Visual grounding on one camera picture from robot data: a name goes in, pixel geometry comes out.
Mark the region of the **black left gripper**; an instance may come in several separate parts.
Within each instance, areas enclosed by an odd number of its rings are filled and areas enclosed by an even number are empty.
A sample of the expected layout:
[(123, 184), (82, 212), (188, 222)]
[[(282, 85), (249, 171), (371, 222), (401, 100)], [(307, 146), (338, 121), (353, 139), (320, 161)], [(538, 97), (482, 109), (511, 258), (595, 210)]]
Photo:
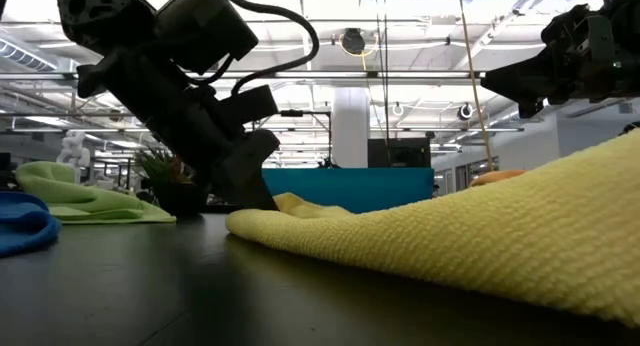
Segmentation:
[(77, 67), (78, 92), (116, 97), (151, 134), (195, 171), (195, 183), (245, 209), (277, 210), (262, 165), (279, 147), (269, 130), (228, 125), (216, 90), (191, 81), (167, 58), (118, 50)]

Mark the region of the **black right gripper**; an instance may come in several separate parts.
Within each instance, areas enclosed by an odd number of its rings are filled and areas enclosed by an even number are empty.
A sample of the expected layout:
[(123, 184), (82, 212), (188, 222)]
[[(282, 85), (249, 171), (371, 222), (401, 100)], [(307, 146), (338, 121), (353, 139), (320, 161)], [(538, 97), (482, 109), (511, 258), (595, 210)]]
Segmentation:
[(640, 97), (640, 10), (590, 11), (571, 44), (547, 48), (553, 70), (528, 59), (486, 72), (481, 86), (514, 101), (521, 119), (539, 113), (547, 97), (552, 104)]

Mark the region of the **orange microfiber towel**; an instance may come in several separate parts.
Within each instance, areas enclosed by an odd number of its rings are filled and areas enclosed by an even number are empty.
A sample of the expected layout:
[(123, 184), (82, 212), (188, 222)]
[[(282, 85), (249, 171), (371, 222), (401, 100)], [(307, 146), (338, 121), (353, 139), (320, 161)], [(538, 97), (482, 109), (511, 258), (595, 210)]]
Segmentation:
[(503, 171), (491, 171), (485, 173), (478, 178), (474, 179), (469, 186), (470, 187), (478, 187), (490, 183), (499, 182), (502, 180), (507, 180), (513, 177), (517, 177), (525, 173), (525, 170), (503, 170)]

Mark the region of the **green microfiber towel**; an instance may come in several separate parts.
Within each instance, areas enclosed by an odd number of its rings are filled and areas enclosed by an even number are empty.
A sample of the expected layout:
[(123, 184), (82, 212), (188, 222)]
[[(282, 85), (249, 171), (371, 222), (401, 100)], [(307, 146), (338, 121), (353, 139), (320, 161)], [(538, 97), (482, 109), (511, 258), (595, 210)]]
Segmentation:
[(40, 198), (63, 225), (175, 223), (163, 209), (135, 196), (74, 182), (67, 165), (37, 161), (20, 165), (15, 177), (22, 189)]

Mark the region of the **yellow microfiber towel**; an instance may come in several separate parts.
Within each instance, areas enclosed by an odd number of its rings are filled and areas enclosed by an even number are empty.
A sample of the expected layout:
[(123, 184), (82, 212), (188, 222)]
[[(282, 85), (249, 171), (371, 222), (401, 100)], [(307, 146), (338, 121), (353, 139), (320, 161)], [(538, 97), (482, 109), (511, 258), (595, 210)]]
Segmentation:
[(640, 327), (640, 130), (520, 175), (355, 214), (294, 194), (230, 214), (266, 247)]

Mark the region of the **blue microfiber towel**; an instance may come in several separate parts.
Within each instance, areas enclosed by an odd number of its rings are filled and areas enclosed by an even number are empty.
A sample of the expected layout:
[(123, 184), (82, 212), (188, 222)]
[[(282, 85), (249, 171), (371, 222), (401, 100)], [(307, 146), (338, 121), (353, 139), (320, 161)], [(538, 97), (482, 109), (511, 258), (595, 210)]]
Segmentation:
[(0, 258), (33, 252), (58, 239), (62, 224), (39, 198), (0, 192)]

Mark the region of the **potted succulent plant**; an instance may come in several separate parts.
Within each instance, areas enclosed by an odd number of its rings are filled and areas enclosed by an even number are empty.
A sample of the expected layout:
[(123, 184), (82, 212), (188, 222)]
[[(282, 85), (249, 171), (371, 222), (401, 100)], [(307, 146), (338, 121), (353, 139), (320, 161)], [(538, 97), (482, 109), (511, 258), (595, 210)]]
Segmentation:
[(174, 216), (189, 216), (205, 208), (207, 193), (184, 171), (181, 159), (165, 149), (148, 148), (134, 153), (159, 206)]

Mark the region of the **teal plastic bin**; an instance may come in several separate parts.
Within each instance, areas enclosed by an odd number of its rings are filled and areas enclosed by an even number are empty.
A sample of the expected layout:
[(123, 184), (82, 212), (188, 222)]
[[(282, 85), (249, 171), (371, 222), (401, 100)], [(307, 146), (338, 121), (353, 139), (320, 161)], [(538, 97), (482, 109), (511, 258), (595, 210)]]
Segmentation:
[(403, 206), (432, 197), (430, 168), (265, 169), (274, 195), (292, 193), (308, 202), (365, 213)]

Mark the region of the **white round column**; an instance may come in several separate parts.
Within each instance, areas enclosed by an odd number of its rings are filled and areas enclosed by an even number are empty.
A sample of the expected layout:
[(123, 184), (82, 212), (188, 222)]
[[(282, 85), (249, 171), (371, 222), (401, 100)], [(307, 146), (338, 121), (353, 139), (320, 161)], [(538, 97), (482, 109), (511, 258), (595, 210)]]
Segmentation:
[(366, 89), (336, 88), (332, 106), (332, 158), (338, 166), (368, 167), (369, 124)]

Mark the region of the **black rectangular panel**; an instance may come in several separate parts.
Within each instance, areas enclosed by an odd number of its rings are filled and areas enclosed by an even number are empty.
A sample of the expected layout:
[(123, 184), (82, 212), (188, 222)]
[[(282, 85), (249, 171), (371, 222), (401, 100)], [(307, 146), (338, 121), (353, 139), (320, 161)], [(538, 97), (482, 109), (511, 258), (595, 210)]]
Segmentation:
[(430, 140), (390, 138), (368, 140), (369, 168), (430, 168)]

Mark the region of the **white robot figure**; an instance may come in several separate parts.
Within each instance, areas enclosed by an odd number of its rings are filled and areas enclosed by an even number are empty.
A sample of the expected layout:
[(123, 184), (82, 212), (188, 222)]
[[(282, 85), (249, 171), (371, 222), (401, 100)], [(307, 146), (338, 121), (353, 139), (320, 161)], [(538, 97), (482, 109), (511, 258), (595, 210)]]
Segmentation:
[(86, 134), (83, 131), (69, 130), (62, 138), (62, 149), (56, 162), (69, 166), (73, 171), (75, 184), (81, 182), (81, 171), (90, 166), (90, 151), (83, 146)]

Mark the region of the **black metal frame stand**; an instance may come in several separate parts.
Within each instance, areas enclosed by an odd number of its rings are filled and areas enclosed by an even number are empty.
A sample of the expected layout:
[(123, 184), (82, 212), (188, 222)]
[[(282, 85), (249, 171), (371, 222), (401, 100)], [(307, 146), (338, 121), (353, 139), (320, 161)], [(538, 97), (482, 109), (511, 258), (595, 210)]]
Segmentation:
[(281, 110), (262, 128), (272, 131), (280, 141), (273, 159), (279, 167), (318, 167), (325, 157), (332, 158), (330, 111)]

